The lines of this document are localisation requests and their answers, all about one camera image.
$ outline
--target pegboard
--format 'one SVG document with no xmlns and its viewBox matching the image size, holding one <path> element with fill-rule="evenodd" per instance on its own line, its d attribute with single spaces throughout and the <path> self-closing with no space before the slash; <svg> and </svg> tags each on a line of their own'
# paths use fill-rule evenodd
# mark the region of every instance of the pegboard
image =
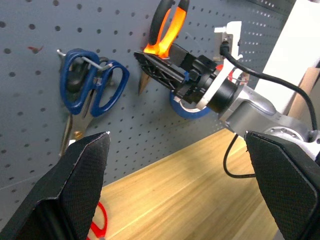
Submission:
<svg viewBox="0 0 320 240">
<path fill-rule="evenodd" d="M 292 8 L 292 4 L 283 7 L 283 2 L 291 1 L 273 1 L 269 6 L 247 0 L 191 0 L 175 42 L 195 56 L 212 58 L 214 27 L 242 21 L 241 61 L 262 71 Z M 59 93 L 61 61 L 57 49 L 94 51 L 100 57 L 120 62 L 130 71 L 117 104 L 94 119 L 86 132 L 92 135 L 110 131 L 104 185 L 224 127 L 214 112 L 196 120 L 179 117 L 170 106 L 169 90 L 156 81 L 151 81 L 138 96 L 141 70 L 133 53 L 147 45 L 158 3 L 158 0 L 1 2 L 0 229 L 28 194 L 32 183 L 59 160 L 68 111 Z M 117 73 L 113 81 L 116 86 Z M 253 78 L 249 85 L 254 87 L 256 83 Z M 114 90 L 107 88 L 103 101 Z"/>
</svg>

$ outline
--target scissor handle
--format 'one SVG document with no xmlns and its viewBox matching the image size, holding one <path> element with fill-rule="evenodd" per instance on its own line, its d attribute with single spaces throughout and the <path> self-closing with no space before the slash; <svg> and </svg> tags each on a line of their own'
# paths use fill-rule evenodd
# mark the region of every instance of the scissor handle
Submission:
<svg viewBox="0 0 320 240">
<path fill-rule="evenodd" d="M 161 0 L 151 22 L 148 45 L 143 50 L 147 54 L 155 54 L 160 58 L 167 58 L 169 50 L 184 25 L 189 0 L 181 0 L 173 16 L 173 20 L 165 36 L 161 40 L 166 21 L 171 11 L 174 0 Z"/>
<path fill-rule="evenodd" d="M 98 117 L 102 114 L 104 114 L 105 112 L 107 112 L 109 109 L 111 109 L 115 103 L 118 101 L 118 99 L 121 97 L 121 94 L 123 93 L 126 84 L 128 82 L 130 73 L 129 71 L 123 66 L 121 65 L 119 62 L 115 61 L 115 60 L 109 60 L 106 65 L 112 65 L 112 67 L 108 68 L 107 70 L 105 70 L 102 73 L 102 78 L 101 78 L 101 82 L 97 83 L 95 86 L 96 89 L 96 96 L 95 99 L 93 100 L 93 105 L 91 108 L 91 115 L 93 117 Z M 106 84 L 109 81 L 109 76 L 113 73 L 114 69 L 121 69 L 122 70 L 122 78 L 121 78 L 121 82 L 119 83 L 118 88 L 116 89 L 114 95 L 112 96 L 112 98 L 104 105 L 104 106 L 99 106 L 102 95 L 104 93 L 104 89 Z"/>
<path fill-rule="evenodd" d="M 101 202 L 98 202 L 98 207 L 101 209 L 104 219 L 104 225 L 103 228 L 99 228 L 94 222 L 91 223 L 90 229 L 93 231 L 94 235 L 97 238 L 104 238 L 107 233 L 107 226 L 108 226 L 108 217 L 107 217 L 107 211 L 105 207 L 102 205 Z"/>
<path fill-rule="evenodd" d="M 94 81 L 93 79 L 97 75 L 97 68 L 96 67 L 90 67 L 89 72 L 87 73 L 85 77 L 85 81 L 83 84 L 82 91 L 80 93 L 80 96 L 77 100 L 71 102 L 68 100 L 67 97 L 67 83 L 68 83 L 68 74 L 69 74 L 69 68 L 73 61 L 76 58 L 80 57 L 87 57 L 88 59 L 94 61 L 98 65 L 100 64 L 100 60 L 97 54 L 95 54 L 92 51 L 86 51 L 81 48 L 76 48 L 73 50 L 70 50 L 67 52 L 67 54 L 64 57 L 64 65 L 61 69 L 60 73 L 60 95 L 63 100 L 63 103 L 67 107 L 67 109 L 70 111 L 73 115 L 78 115 L 81 112 L 81 109 L 86 101 L 88 92 L 90 89 L 93 88 Z"/>
</svg>

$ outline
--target red scissors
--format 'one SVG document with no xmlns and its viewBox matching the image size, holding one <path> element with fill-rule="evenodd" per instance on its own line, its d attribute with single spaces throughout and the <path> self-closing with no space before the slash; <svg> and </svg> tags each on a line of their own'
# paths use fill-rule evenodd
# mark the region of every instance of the red scissors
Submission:
<svg viewBox="0 0 320 240">
<path fill-rule="evenodd" d="M 107 232 L 107 225 L 108 225 L 108 217 L 107 217 L 107 211 L 105 207 L 102 205 L 101 202 L 98 202 L 98 207 L 101 209 L 103 218 L 104 218 L 104 226 L 103 228 L 99 228 L 93 221 L 91 223 L 90 229 L 94 233 L 94 235 L 99 238 L 100 240 L 104 240 Z"/>
</svg>

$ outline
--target blue-handled scissors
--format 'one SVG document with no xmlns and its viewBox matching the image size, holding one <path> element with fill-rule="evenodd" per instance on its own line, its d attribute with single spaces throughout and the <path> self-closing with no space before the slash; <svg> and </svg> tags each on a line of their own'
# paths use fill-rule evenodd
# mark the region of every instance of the blue-handled scissors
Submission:
<svg viewBox="0 0 320 240">
<path fill-rule="evenodd" d="M 129 71 L 119 62 L 109 60 L 106 63 L 108 68 L 102 72 L 101 78 L 97 78 L 98 69 L 91 65 L 79 97 L 75 101 L 70 101 L 67 91 L 68 73 L 72 63 L 76 58 L 80 57 L 86 57 L 97 65 L 100 64 L 97 54 L 80 48 L 70 50 L 64 57 L 64 65 L 60 72 L 60 95 L 70 115 L 62 139 L 60 156 L 65 153 L 70 144 L 84 137 L 86 129 L 93 118 L 101 116 L 115 105 L 121 97 L 130 75 Z M 105 86 L 114 69 L 121 69 L 121 82 L 111 99 L 104 106 L 99 106 Z"/>
</svg>

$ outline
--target red mark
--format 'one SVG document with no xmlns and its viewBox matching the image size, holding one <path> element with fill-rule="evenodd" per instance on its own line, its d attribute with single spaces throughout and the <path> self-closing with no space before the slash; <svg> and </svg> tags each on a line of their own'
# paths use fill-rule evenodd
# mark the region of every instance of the red mark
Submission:
<svg viewBox="0 0 320 240">
<path fill-rule="evenodd" d="M 44 48 L 44 46 L 40 47 L 40 48 L 36 48 L 33 46 L 28 46 L 28 49 L 30 49 L 34 54 L 37 54 L 38 52 L 40 52 L 42 49 Z"/>
</svg>

